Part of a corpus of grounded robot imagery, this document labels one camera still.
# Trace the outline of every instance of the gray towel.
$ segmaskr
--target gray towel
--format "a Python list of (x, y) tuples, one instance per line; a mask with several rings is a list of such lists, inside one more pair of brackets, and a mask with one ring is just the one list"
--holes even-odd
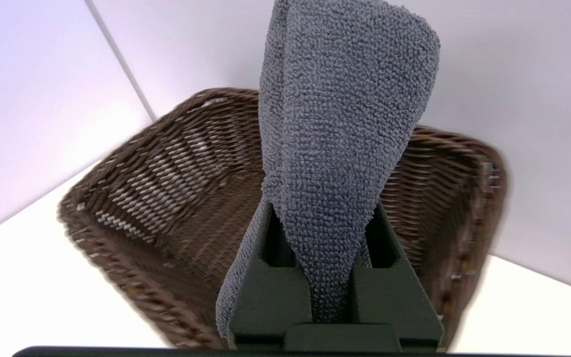
[(365, 226), (426, 108), (439, 49), (422, 18), (382, 0), (276, 0), (260, 80), (263, 198), (217, 300), (222, 338), (268, 202), (310, 281), (313, 318), (342, 321)]

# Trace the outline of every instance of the wicker basket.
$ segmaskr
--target wicker basket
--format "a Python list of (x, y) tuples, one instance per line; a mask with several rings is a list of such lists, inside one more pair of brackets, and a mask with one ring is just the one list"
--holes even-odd
[[(261, 197), (258, 93), (205, 90), (64, 197), (71, 239), (179, 348), (222, 349), (215, 300)], [(506, 194), (498, 153), (419, 127), (382, 202), (446, 334), (476, 287)]]

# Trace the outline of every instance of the brown wicker basket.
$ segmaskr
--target brown wicker basket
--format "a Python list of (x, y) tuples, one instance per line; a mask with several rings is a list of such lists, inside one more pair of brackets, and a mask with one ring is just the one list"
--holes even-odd
[[(215, 300), (261, 197), (255, 90), (201, 91), (98, 164), (59, 217), (179, 348), (222, 349)], [(489, 146), (418, 127), (382, 202), (446, 334), (476, 287), (506, 194)]]

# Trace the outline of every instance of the white surface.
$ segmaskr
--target white surface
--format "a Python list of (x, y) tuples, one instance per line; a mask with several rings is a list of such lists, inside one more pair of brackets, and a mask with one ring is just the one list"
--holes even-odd
[[(36, 345), (165, 347), (56, 220), (81, 177), (0, 225), (0, 357)], [(453, 351), (571, 355), (571, 287), (489, 258)]]
[(82, 0), (0, 0), (0, 223), (149, 123)]
[[(256, 88), (270, 0), (93, 0), (152, 108)], [(571, 0), (392, 0), (442, 40), (423, 124), (501, 149), (510, 210), (493, 253), (571, 284)]]

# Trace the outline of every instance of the towel fold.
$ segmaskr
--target towel fold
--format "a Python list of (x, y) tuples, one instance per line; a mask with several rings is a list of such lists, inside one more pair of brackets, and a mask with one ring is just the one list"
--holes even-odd
[(276, 0), (260, 79), (263, 198), (218, 297), (222, 338), (268, 203), (313, 318), (343, 321), (365, 226), (426, 108), (439, 49), (422, 18), (382, 0)]

